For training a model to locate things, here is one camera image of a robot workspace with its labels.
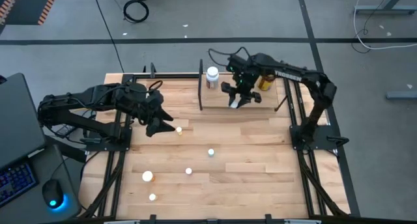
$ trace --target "cable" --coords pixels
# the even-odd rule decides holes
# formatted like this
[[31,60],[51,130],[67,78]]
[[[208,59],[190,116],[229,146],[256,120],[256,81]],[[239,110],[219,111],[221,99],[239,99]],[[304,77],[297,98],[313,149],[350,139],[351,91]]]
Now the cable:
[[117,51],[116,43],[115,43],[115,41],[114,41],[113,37],[111,36],[111,33],[110,33],[110,30],[109,30],[109,27],[107,26],[106,19],[104,19],[102,9],[100,8],[100,5],[98,4],[98,0],[96,0],[96,3],[97,3],[98,10],[100,11],[100,14],[102,15],[103,22],[104,22],[104,25],[106,26],[107,32],[109,33],[109,36],[110,36],[110,39],[111,39],[111,43],[113,43],[113,46],[115,47],[115,51],[116,51],[116,55],[117,55],[117,59],[119,60],[119,64],[120,64],[120,69],[121,69],[121,70],[122,70],[122,72],[124,73],[124,68],[123,68],[123,65],[122,65],[122,61],[120,60],[119,52]]
[[[122,11],[122,13],[123,13],[123,17],[124,17],[124,20],[126,20],[127,22],[129,22],[129,23],[140,23],[140,22],[143,22],[143,21],[145,21],[147,18],[148,18],[148,16],[149,16],[149,8],[148,8],[148,6],[144,3],[144,2],[142,2],[142,1],[140,1],[140,0],[130,0],[130,1],[128,1],[124,6],[123,6],[123,8],[120,6],[120,4],[117,2],[117,0],[114,0],[114,2],[117,4],[117,6],[118,6],[118,8]],[[137,19],[133,19],[133,17],[131,17],[126,11],[127,11],[127,8],[131,5],[131,4],[133,4],[133,3],[139,3],[140,5],[142,5],[143,6],[143,8],[145,8],[145,10],[146,10],[146,14],[145,14],[145,16],[144,17],[142,17],[140,20],[137,20]]]
[[[216,51],[215,49],[209,48],[209,49],[208,49],[208,56],[210,57],[210,59],[211,59],[211,60],[212,60],[215,64],[217,64],[217,65],[219,65],[219,66],[227,67],[227,65],[217,63],[217,62],[213,59],[213,57],[212,57],[212,55],[211,55],[210,51],[213,51],[214,53],[217,53],[217,54],[220,54],[220,55],[236,55],[236,54],[237,54],[237,53],[239,53],[242,49],[245,51],[245,53],[246,53],[246,54],[248,55],[248,57],[251,59],[251,62],[252,62],[253,64],[255,64],[255,65],[258,65],[258,66],[264,66],[264,67],[270,67],[270,68],[281,68],[281,66],[278,66],[278,65],[260,64],[260,63],[255,62],[255,61],[253,60],[253,56],[251,56],[251,55],[250,55],[249,51],[248,51],[245,47],[240,47],[240,48],[239,48],[236,52],[233,52],[233,53],[224,53],[224,52]],[[308,70],[308,72],[310,72],[310,73],[316,73],[316,74],[319,74],[319,75],[321,75],[321,76],[323,76],[323,77],[327,78],[327,75],[326,75],[325,73],[323,73],[323,72],[320,72],[320,71]]]
[[86,207],[84,207],[82,204],[80,204],[80,206],[85,210],[85,211],[87,211],[87,209],[86,209]]
[[[85,111],[84,111],[84,113],[81,115],[82,117],[84,117],[84,115],[86,114],[86,113],[88,113],[89,111],[91,111],[91,109],[84,109]],[[60,132],[63,128],[66,128],[66,130],[67,130],[67,132],[66,132],[66,134],[64,134],[64,135],[62,135],[62,134],[59,134],[58,132]],[[67,133],[70,131],[69,129],[68,129],[68,125],[67,124],[64,124],[63,125],[63,127],[61,127],[59,130],[57,130],[56,132],[54,132],[54,131],[52,131],[51,129],[49,129],[52,133],[54,133],[55,135],[51,135],[52,137],[58,137],[58,138],[60,138],[60,139],[64,139],[64,138],[66,138],[67,140],[69,140],[69,137],[70,137],[70,135],[67,135]]]
[[249,51],[248,51],[245,47],[240,47],[240,48],[239,48],[236,52],[233,52],[233,53],[224,53],[224,52],[221,52],[221,51],[216,51],[215,49],[209,48],[209,49],[208,49],[208,56],[209,56],[209,57],[210,57],[210,59],[214,62],[214,64],[217,64],[217,65],[219,65],[219,66],[223,66],[223,67],[227,67],[227,65],[225,65],[225,64],[219,64],[219,63],[217,63],[217,62],[213,59],[213,57],[211,56],[210,51],[213,51],[214,53],[217,53],[217,54],[220,54],[220,55],[236,55],[236,54],[237,54],[237,53],[239,53],[242,49],[246,52],[246,54],[248,55],[248,57],[250,57]]
[[68,140],[68,141],[70,141],[71,143],[77,143],[77,144],[85,145],[85,143],[82,143],[82,142],[77,142],[77,141],[71,140],[71,139],[70,139],[70,136],[65,137],[65,139],[66,139],[66,140]]
[[81,168],[81,173],[79,174],[79,179],[81,180],[81,178],[83,177],[83,172],[84,172],[84,167],[85,167],[85,165],[91,160],[91,159],[93,159],[95,156],[97,156],[98,155],[98,153],[100,153],[100,152],[96,152],[96,153],[94,153],[90,158],[88,158],[87,159],[87,161],[85,161],[85,163],[83,164],[83,167]]
[[[139,3],[140,5],[142,5],[144,8],[145,8],[145,10],[146,10],[146,14],[145,14],[145,16],[144,17],[142,17],[140,20],[137,20],[137,19],[134,19],[133,17],[131,17],[127,12],[126,12],[126,10],[128,9],[128,7],[130,6],[130,5],[132,5],[132,4],[134,4],[134,3]],[[145,21],[147,18],[148,18],[148,16],[149,16],[149,8],[148,8],[148,6],[144,3],[144,2],[142,2],[142,1],[140,1],[140,0],[130,0],[130,1],[128,1],[125,5],[124,5],[124,7],[123,7],[123,16],[124,16],[124,19],[127,21],[127,22],[129,22],[129,23],[141,23],[141,22],[143,22],[143,21]]]
[[372,47],[369,47],[369,46],[367,46],[367,45],[365,45],[363,42],[362,42],[362,40],[360,39],[360,37],[359,37],[359,35],[358,35],[358,31],[357,31],[357,29],[356,29],[356,8],[357,8],[357,6],[359,5],[359,0],[357,0],[356,1],[356,5],[355,5],[355,7],[354,7],[354,12],[353,12],[353,29],[354,29],[354,32],[355,32],[355,34],[356,34],[356,37],[358,38],[358,40],[359,40],[359,42],[363,45],[363,47],[365,47],[365,48],[367,48],[367,49],[374,49],[374,50],[379,50],[379,49],[391,49],[391,48],[409,48],[409,47],[412,47],[412,46],[417,46],[417,44],[410,44],[410,45],[405,45],[405,46],[388,46],[388,47],[383,47],[383,48],[372,48]]
[[[363,29],[361,29],[361,30],[359,30],[359,32],[358,33],[356,33],[355,34],[355,36],[353,37],[353,38],[356,38],[362,31],[363,31],[363,34],[364,35],[367,35],[368,34],[368,29],[366,29],[366,24],[367,24],[367,22],[369,21],[369,19],[371,19],[371,17],[372,17],[372,15],[374,15],[374,13],[378,10],[378,8],[384,3],[384,1],[385,0],[381,0],[381,2],[379,3],[379,5],[376,7],[376,9],[374,10],[374,11],[372,11],[372,13],[367,17],[367,19],[366,19],[366,21],[365,21],[365,24],[364,24],[364,28]],[[358,51],[354,46],[353,46],[353,42],[351,42],[351,47],[352,47],[352,49],[353,50],[355,50],[356,52],[358,52],[358,53],[361,53],[361,54],[366,54],[366,53],[368,53],[368,52],[370,52],[371,51],[371,49],[368,49],[367,51]]]
[[[155,88],[151,88],[151,87],[153,87],[154,85],[156,85],[157,83],[159,83],[159,85],[158,86],[156,86]],[[149,86],[149,88],[148,88],[148,90],[147,91],[135,91],[134,89],[130,89],[131,91],[135,91],[135,92],[138,92],[138,93],[143,93],[143,94],[148,94],[148,93],[151,93],[152,91],[155,91],[155,90],[158,90],[161,86],[162,86],[162,84],[163,84],[164,82],[162,81],[162,80],[158,80],[158,81],[155,81],[154,83],[152,83],[150,86]],[[107,94],[109,94],[110,92],[112,92],[112,91],[114,91],[114,90],[117,90],[117,89],[123,89],[123,88],[125,88],[126,87],[126,85],[119,85],[118,87],[113,87],[112,89],[109,89],[108,91],[106,91],[103,95],[101,95],[100,97],[99,97],[99,99],[97,99],[95,102],[94,102],[94,104],[93,105],[96,105],[96,104],[98,104],[99,103],[99,101],[101,100],[101,99],[103,99]]]
[[65,160],[63,160],[56,168],[55,168],[55,170],[52,172],[52,174],[51,174],[51,178],[50,178],[50,180],[52,179],[52,177],[53,177],[53,175],[55,174],[55,172],[57,172],[57,170],[58,170],[58,168],[60,168],[60,166],[66,161],[66,160],[68,160],[69,158],[65,158]]
[[117,2],[117,0],[114,0],[114,2],[117,4],[117,6],[119,7],[119,9],[123,12],[123,8],[120,6],[120,4]]

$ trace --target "computer monitor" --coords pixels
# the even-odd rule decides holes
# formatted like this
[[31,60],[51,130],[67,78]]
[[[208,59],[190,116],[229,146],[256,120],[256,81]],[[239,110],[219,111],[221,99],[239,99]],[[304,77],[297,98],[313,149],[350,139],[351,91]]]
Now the computer monitor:
[[46,144],[23,74],[0,84],[0,169]]

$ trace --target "orange striped tape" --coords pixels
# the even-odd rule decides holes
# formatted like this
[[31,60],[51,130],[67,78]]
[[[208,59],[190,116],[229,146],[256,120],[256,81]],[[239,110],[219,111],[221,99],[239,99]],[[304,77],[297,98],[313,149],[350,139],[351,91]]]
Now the orange striped tape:
[[4,24],[6,22],[6,17],[12,10],[14,2],[16,2],[16,0],[4,0],[3,4],[0,5],[0,24]]
[[42,10],[42,13],[39,16],[38,24],[43,25],[46,21],[46,17],[50,13],[50,10],[52,8],[52,4],[55,0],[47,0],[46,4],[44,6],[44,10]]

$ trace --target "blue light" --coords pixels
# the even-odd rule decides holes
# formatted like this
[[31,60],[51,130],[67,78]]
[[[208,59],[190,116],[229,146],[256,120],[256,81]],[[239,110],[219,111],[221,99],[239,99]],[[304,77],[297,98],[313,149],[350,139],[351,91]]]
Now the blue light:
[[58,206],[57,208],[50,208],[50,210],[52,212],[63,212],[64,210],[66,210],[66,208],[68,208],[69,203],[70,203],[70,201],[69,201],[68,196],[64,195],[63,203],[60,206]]

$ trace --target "white bottle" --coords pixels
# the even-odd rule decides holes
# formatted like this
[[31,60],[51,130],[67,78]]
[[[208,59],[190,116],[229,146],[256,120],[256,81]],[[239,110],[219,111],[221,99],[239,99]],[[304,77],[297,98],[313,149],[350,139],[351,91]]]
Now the white bottle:
[[214,66],[207,69],[206,85],[209,89],[216,89],[219,85],[219,70]]

